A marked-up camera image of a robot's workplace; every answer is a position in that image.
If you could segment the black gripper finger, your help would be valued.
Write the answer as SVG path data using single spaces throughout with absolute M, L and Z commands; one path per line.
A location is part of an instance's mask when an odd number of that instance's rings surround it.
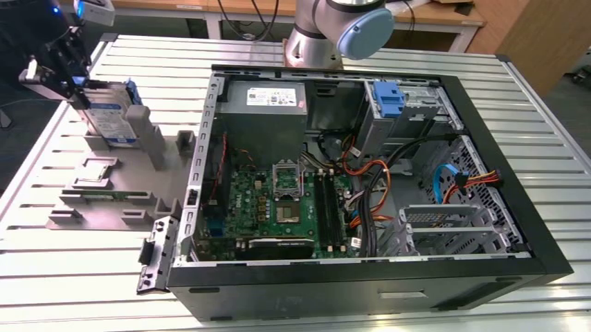
M 84 92 L 84 82 L 75 82 L 68 66 L 71 53 L 68 43 L 45 43 L 41 46 L 41 92 L 51 100 L 65 100 L 76 110 L 87 110 L 91 102 Z
M 75 82 L 84 82 L 88 78 L 88 67 L 92 64 L 89 54 L 83 41 L 83 27 L 71 26 L 68 29 L 68 50 L 71 53 L 69 68 Z

